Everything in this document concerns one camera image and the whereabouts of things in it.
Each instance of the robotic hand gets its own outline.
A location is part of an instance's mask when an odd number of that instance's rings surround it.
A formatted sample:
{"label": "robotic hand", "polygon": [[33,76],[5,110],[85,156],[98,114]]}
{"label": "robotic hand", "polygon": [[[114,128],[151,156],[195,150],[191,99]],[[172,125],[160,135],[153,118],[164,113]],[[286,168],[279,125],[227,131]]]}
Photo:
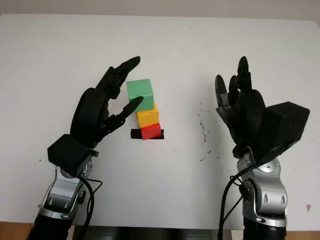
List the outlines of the robotic hand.
{"label": "robotic hand", "polygon": [[215,78],[216,110],[229,128],[236,144],[233,156],[238,159],[238,174],[230,178],[223,192],[218,240],[223,238],[224,222],[230,214],[225,217],[227,193],[239,177],[243,239],[284,240],[287,193],[280,180],[277,156],[300,140],[310,111],[291,102],[266,107],[261,94],[252,89],[245,56],[237,73],[230,79],[228,92],[223,78]]}
{"label": "robotic hand", "polygon": [[116,99],[129,72],[140,62],[134,57],[117,68],[107,70],[95,88],[88,88],[75,110],[70,134],[64,134],[48,148],[48,160],[56,165],[55,179],[48,188],[28,240],[65,240],[86,191],[90,193],[90,210],[78,239],[84,239],[93,213],[94,192],[87,181],[97,144],[121,127],[144,99],[135,98],[118,115],[109,116],[108,101]]}

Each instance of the white table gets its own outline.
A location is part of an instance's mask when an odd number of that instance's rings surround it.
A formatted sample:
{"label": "white table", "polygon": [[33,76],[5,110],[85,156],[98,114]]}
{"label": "white table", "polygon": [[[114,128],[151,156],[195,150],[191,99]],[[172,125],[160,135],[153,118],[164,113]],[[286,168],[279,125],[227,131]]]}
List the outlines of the white table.
{"label": "white table", "polygon": [[[0,16],[0,221],[34,221],[54,179],[47,147],[69,132],[83,91],[137,55],[127,80],[151,79],[165,140],[130,139],[132,115],[98,145],[91,178],[104,184],[92,225],[218,227],[237,160],[215,111],[214,77],[229,81],[245,55],[267,106],[291,101],[311,110],[302,140],[279,159],[288,229],[320,230],[320,30],[309,21],[227,18]],[[110,112],[127,102],[123,86]],[[227,207],[238,197],[233,187]],[[242,222],[238,207],[226,228]]]}

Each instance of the toy block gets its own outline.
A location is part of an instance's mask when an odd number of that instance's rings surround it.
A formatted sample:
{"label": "toy block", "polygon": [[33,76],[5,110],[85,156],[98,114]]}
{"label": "toy block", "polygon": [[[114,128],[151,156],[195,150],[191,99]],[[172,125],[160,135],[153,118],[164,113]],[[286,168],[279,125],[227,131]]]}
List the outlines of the toy block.
{"label": "toy block", "polygon": [[152,110],[138,111],[136,116],[138,118],[139,128],[144,128],[159,122],[159,110],[155,103]]}
{"label": "toy block", "polygon": [[143,140],[152,139],[152,138],[161,136],[161,127],[159,123],[153,124],[150,126],[145,126],[140,130],[141,130],[141,135]]}
{"label": "toy block", "polygon": [[136,81],[127,81],[126,88],[128,91],[129,102],[139,96],[144,99],[134,112],[141,112],[154,109],[154,93],[150,79],[142,79]]}

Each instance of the black cable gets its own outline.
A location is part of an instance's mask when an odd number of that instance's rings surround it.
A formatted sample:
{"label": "black cable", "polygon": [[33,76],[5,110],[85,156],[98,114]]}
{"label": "black cable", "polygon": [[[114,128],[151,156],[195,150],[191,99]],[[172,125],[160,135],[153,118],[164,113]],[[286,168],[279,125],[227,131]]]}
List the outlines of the black cable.
{"label": "black cable", "polygon": [[90,199],[91,199],[91,204],[90,204],[90,210],[88,214],[86,215],[84,225],[81,229],[81,232],[78,236],[78,240],[84,240],[86,236],[86,232],[89,227],[89,223],[92,217],[92,213],[94,212],[94,206],[95,206],[95,194],[94,191],[92,190],[92,187],[90,186],[89,182],[83,177],[83,176],[78,176],[78,179],[80,179],[81,182],[87,187],[89,193],[90,193]]}
{"label": "black cable", "polygon": [[[98,189],[102,186],[103,182],[100,181],[100,180],[95,180],[95,179],[90,179],[90,178],[87,178],[88,181],[91,181],[91,182],[95,182],[95,183],[99,183],[99,186],[96,187],[96,189],[93,191],[93,194],[96,193],[96,191],[98,191]],[[89,200],[88,200],[88,203],[86,204],[86,214],[88,215],[89,214],[89,206],[90,206],[90,202],[91,202],[91,197],[89,197]]]}
{"label": "black cable", "polygon": [[244,182],[243,182],[239,177],[238,177],[236,180],[238,180],[238,181],[240,182],[240,184],[234,182],[234,183],[233,183],[234,185],[240,187],[241,185],[244,184]]}
{"label": "black cable", "polygon": [[229,210],[229,212],[225,215],[223,222],[225,222],[227,220],[227,218],[229,217],[229,215],[232,213],[232,211],[236,208],[236,206],[241,202],[241,200],[243,199],[243,196],[241,196],[238,201],[236,201],[236,203],[233,205],[233,207]]}
{"label": "black cable", "polygon": [[241,170],[240,172],[238,172],[236,175],[234,175],[234,177],[232,177],[229,182],[227,183],[224,191],[223,191],[223,195],[222,195],[222,201],[221,201],[221,209],[220,209],[220,219],[219,219],[219,230],[218,230],[218,234],[217,234],[217,240],[223,240],[223,230],[224,230],[224,218],[225,218],[225,207],[226,207],[226,199],[227,199],[227,194],[228,191],[231,187],[231,185],[235,182],[235,180],[237,180],[239,177],[241,177],[243,174],[246,174],[247,172],[250,172],[251,170],[258,168],[259,166],[261,166],[262,164],[259,165],[252,165],[249,166],[243,170]]}

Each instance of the wooden floor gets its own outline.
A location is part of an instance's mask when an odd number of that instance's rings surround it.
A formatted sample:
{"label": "wooden floor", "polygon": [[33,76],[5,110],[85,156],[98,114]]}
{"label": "wooden floor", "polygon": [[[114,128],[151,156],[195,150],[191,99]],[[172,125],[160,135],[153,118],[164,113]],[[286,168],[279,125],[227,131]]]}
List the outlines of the wooden floor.
{"label": "wooden floor", "polygon": [[[25,240],[31,223],[0,222],[0,240]],[[320,240],[320,231],[289,231],[286,240]]]}

